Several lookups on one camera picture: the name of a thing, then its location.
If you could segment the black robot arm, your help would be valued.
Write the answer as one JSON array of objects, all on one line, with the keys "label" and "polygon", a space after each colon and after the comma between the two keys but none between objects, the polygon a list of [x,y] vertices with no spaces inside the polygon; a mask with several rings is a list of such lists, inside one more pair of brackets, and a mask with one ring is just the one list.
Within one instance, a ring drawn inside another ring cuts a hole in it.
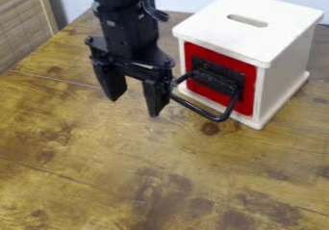
[{"label": "black robot arm", "polygon": [[155,0],[93,0],[92,12],[103,35],[88,37],[89,59],[101,89],[111,100],[127,91],[128,77],[143,83],[148,114],[159,115],[170,103],[174,59],[156,45],[158,23],[168,15]]}]

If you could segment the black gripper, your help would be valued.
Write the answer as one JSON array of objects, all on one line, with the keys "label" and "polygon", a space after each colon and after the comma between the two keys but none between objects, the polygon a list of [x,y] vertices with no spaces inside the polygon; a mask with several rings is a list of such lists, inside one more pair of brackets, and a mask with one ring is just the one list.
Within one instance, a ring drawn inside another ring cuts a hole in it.
[{"label": "black gripper", "polygon": [[143,10],[93,10],[103,31],[88,37],[96,79],[116,101],[127,91],[125,77],[143,81],[148,115],[159,116],[170,103],[174,59],[160,50],[158,20]]}]

